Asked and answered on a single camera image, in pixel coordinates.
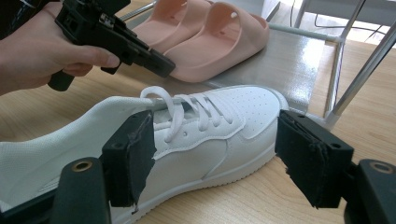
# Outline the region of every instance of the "table surface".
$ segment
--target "table surface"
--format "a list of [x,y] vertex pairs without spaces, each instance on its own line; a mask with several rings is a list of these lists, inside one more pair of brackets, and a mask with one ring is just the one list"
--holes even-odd
[[[133,1],[120,15],[145,5]],[[345,91],[375,46],[346,42],[339,91]],[[326,102],[334,50],[325,46],[309,112],[322,114]],[[355,148],[354,162],[376,159],[396,164],[396,50],[373,75],[338,120],[332,133]],[[138,96],[147,86],[165,87],[171,94],[209,90],[156,77],[141,67],[122,65],[111,76],[94,68],[76,78],[66,92],[44,86],[0,96],[0,141],[24,141],[51,133],[80,117],[111,95]],[[162,203],[138,223],[343,223],[346,202],[338,209],[312,208],[285,173],[280,158],[227,186],[200,189]]]

